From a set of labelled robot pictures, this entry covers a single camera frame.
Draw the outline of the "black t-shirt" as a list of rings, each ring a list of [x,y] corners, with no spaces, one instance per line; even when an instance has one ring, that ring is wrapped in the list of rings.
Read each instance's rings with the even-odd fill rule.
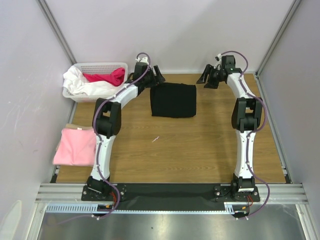
[[[195,85],[165,82],[150,89],[153,117],[192,118],[197,114]]]

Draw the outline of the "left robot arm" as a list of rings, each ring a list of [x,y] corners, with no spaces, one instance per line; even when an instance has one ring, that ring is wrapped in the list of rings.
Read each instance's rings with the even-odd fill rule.
[[[92,127],[96,134],[95,159],[83,188],[83,201],[105,201],[116,190],[110,183],[110,158],[116,135],[122,126],[122,108],[145,89],[165,82],[157,65],[137,62],[123,87],[111,97],[95,102]]]

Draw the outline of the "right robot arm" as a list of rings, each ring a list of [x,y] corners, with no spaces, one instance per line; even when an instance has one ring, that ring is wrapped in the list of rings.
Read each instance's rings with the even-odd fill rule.
[[[253,169],[254,142],[256,133],[266,124],[267,117],[262,115],[264,102],[257,97],[245,81],[245,71],[236,66],[235,51],[218,54],[216,64],[207,64],[197,84],[207,89],[217,89],[226,83],[235,97],[231,115],[231,126],[237,139],[236,167],[230,186],[217,189],[217,199],[226,197],[232,201],[246,201],[258,196],[256,176]]]

